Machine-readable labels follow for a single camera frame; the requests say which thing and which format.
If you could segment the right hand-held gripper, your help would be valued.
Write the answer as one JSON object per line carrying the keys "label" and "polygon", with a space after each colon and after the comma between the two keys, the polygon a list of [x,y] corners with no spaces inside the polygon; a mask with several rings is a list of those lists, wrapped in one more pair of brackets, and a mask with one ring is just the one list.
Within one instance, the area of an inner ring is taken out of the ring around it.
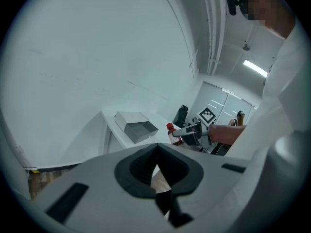
{"label": "right hand-held gripper", "polygon": [[211,147],[209,128],[214,124],[216,115],[206,107],[192,119],[192,124],[173,131],[174,137],[181,137],[189,146]]}

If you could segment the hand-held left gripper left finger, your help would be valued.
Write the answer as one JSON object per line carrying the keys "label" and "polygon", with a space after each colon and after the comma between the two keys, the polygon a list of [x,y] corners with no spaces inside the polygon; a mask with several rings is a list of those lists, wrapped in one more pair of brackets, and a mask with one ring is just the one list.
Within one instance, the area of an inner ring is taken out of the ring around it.
{"label": "hand-held left gripper left finger", "polygon": [[[134,147],[89,159],[53,183],[35,198],[37,213],[52,233],[167,233],[173,230],[154,199],[140,199],[128,194],[118,184],[117,163],[141,150]],[[47,210],[75,183],[88,186],[82,199],[61,224],[47,215]]]}

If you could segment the person's right hand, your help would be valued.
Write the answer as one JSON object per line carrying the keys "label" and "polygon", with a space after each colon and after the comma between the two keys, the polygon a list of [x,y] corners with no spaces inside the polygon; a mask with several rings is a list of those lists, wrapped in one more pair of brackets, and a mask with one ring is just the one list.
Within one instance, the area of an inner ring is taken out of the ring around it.
{"label": "person's right hand", "polygon": [[214,142],[223,142],[225,140],[225,125],[215,125],[211,124],[208,129],[208,135],[211,141]]}

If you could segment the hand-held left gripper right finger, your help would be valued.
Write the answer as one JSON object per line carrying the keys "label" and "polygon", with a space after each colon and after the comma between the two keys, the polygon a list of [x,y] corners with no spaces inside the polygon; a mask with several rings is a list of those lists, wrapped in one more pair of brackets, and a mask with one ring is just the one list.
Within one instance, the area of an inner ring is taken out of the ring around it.
{"label": "hand-held left gripper right finger", "polygon": [[241,209],[230,192],[248,161],[158,144],[157,164],[170,186],[169,221],[158,233],[222,233]]}

